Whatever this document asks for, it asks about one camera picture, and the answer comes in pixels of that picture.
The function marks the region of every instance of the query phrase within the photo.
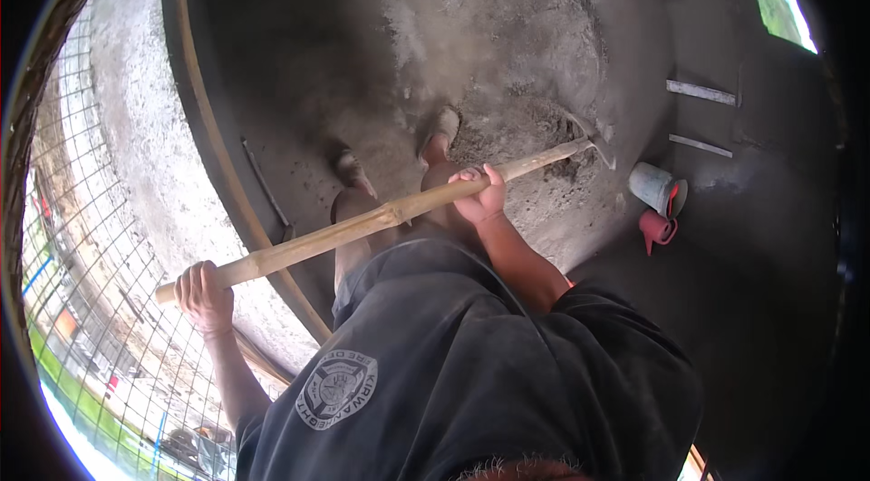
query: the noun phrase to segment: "bucket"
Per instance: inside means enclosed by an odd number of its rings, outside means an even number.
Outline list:
[[[628,190],[670,220],[683,210],[689,183],[651,164],[638,162],[628,176]]]

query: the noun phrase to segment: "wooden handle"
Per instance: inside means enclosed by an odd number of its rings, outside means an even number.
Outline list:
[[[571,155],[592,146],[593,142],[589,139],[571,141],[532,157],[496,166],[496,170],[501,173],[505,181],[510,181],[553,162],[567,159]],[[477,181],[456,181],[442,184],[428,191],[387,202],[370,212],[354,216],[283,244],[256,250],[244,258],[219,266],[217,268],[217,286],[225,289],[234,284],[262,278],[273,271],[287,268],[328,250],[348,244],[360,237],[401,225],[436,207],[483,191],[487,186],[489,186],[489,178],[486,176]],[[165,306],[176,302],[174,287],[175,283],[167,283],[158,287],[155,293],[158,305]]]

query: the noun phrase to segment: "man's right hand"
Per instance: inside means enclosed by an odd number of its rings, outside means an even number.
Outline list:
[[[484,164],[484,172],[490,179],[488,187],[477,194],[453,202],[459,214],[474,226],[495,216],[504,215],[505,212],[505,179],[489,164]],[[482,177],[483,175],[478,168],[465,168],[459,173],[454,173],[447,182],[477,181]]]
[[[175,299],[181,311],[206,340],[232,334],[232,289],[215,286],[215,269],[211,260],[197,262],[175,282]]]

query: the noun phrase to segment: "dirty shoe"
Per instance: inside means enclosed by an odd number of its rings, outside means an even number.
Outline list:
[[[343,149],[332,161],[332,171],[344,186],[362,189],[377,198],[372,182],[365,176],[363,164],[350,149]]]
[[[447,137],[447,147],[453,145],[453,140],[456,139],[456,134],[459,133],[459,114],[453,106],[442,107],[438,115],[433,117],[429,124],[426,125],[423,131],[423,136],[420,138],[421,143],[417,146],[417,160],[424,169],[429,167],[429,164],[423,159],[423,153],[429,145],[433,136],[442,134]]]

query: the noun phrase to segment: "metal grid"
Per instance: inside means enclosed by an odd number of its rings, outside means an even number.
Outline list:
[[[130,478],[233,479],[202,336],[152,298],[169,276],[112,165],[91,18],[86,5],[46,85],[25,188],[22,295],[43,391]],[[283,388],[260,379],[277,398]]]

